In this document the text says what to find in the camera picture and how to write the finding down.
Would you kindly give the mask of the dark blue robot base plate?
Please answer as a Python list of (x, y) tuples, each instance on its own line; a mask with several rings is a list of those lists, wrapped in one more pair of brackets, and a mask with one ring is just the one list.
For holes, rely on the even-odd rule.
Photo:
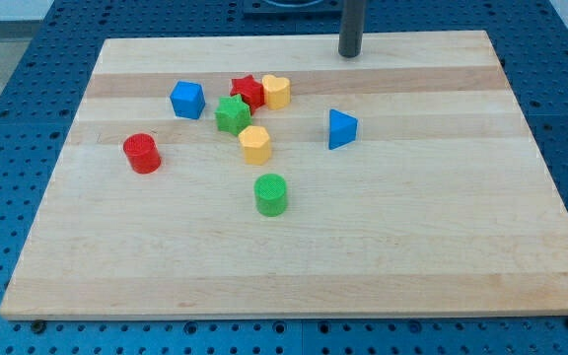
[(339, 15), (342, 0), (242, 0), (245, 17), (267, 15)]

